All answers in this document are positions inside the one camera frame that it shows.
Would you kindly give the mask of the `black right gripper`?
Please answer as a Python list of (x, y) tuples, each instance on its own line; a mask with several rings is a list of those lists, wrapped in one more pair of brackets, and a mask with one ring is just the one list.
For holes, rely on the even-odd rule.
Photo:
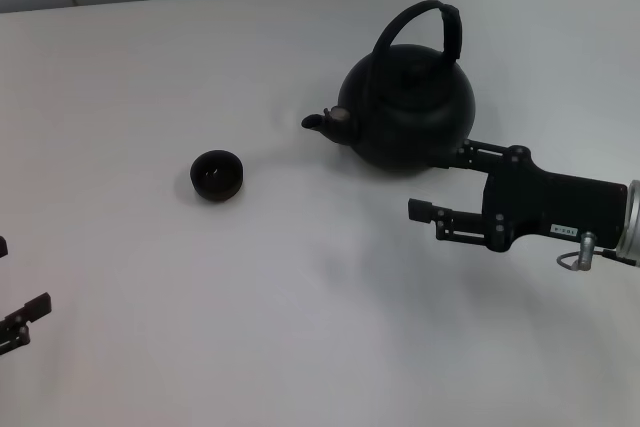
[(487, 181), (481, 213), (408, 201), (409, 219), (433, 223), (437, 240), (505, 252), (527, 235), (579, 242), (590, 232), (607, 249), (615, 248), (622, 236), (628, 194), (623, 184), (548, 172), (524, 146), (469, 139), (445, 157), (444, 165), (483, 171)]

